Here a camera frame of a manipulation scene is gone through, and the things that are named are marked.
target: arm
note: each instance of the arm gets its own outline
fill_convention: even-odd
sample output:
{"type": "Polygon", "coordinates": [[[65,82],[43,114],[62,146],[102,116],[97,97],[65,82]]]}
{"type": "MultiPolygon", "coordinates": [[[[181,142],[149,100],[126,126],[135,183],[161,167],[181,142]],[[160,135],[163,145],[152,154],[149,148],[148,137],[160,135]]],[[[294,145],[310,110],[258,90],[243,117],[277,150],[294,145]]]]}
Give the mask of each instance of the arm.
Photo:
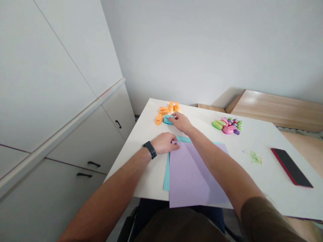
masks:
{"type": "MultiPolygon", "coordinates": [[[[157,154],[178,150],[171,142],[176,135],[162,133],[151,141],[157,154]]],[[[136,186],[151,160],[147,148],[141,148],[87,200],[70,222],[59,241],[106,241],[127,208],[136,186]]]]}
{"type": "Polygon", "coordinates": [[[200,131],[188,118],[178,112],[169,118],[174,126],[193,142],[205,165],[228,196],[235,212],[241,219],[243,204],[252,197],[265,197],[248,173],[229,155],[223,152],[200,131]]]}

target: light blue paper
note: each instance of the light blue paper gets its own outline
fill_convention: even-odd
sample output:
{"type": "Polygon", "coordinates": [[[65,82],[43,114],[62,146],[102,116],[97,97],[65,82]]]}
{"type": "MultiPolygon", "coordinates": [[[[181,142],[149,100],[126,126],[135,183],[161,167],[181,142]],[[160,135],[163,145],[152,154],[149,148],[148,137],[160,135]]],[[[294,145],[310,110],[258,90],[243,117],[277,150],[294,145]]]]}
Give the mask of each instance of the light blue paper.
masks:
{"type": "MultiPolygon", "coordinates": [[[[182,137],[182,136],[176,136],[176,137],[179,142],[192,143],[189,137],[182,137]]],[[[165,191],[169,191],[169,159],[170,159],[170,153],[168,153],[168,156],[167,156],[167,165],[166,165],[164,188],[163,188],[163,190],[165,191]]]]}

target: hand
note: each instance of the hand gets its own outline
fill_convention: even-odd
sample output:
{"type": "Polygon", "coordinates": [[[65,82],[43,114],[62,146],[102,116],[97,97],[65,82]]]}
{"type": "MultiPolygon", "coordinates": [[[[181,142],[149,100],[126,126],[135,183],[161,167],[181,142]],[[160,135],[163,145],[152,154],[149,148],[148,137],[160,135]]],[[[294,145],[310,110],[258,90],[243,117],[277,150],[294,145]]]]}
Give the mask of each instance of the hand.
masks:
{"type": "Polygon", "coordinates": [[[161,133],[156,138],[154,138],[150,143],[155,148],[157,154],[164,154],[171,152],[173,150],[178,150],[180,146],[175,143],[172,144],[172,141],[178,141],[176,135],[167,132],[161,133]]]}
{"type": "Polygon", "coordinates": [[[188,120],[188,118],[184,114],[181,114],[179,112],[174,112],[172,115],[174,116],[174,118],[169,117],[169,121],[171,121],[179,131],[189,136],[189,132],[192,131],[194,127],[188,120]]]}

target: dark pants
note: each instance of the dark pants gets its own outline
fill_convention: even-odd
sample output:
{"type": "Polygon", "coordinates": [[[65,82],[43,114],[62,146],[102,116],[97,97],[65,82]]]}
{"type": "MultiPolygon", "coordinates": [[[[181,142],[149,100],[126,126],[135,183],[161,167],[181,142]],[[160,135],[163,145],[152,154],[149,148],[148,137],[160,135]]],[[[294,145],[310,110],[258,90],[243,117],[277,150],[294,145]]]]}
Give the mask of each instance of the dark pants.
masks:
{"type": "MultiPolygon", "coordinates": [[[[169,208],[168,201],[160,201],[153,199],[141,198],[137,209],[136,219],[133,227],[133,239],[137,237],[140,231],[148,224],[151,218],[161,209],[169,208]]],[[[224,217],[222,208],[207,207],[207,206],[192,206],[190,207],[195,212],[204,214],[211,220],[216,227],[225,233],[224,217]]]]}

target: sleeve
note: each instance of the sleeve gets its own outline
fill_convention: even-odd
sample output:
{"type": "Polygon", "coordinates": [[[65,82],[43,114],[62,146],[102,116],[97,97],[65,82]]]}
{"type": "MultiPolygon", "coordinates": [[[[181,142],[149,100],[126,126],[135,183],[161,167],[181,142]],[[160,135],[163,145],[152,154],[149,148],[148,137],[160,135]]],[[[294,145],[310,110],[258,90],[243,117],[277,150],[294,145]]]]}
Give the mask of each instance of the sleeve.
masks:
{"type": "Polygon", "coordinates": [[[241,222],[251,242],[305,241],[263,197],[250,198],[245,202],[241,209],[241,222]]]}

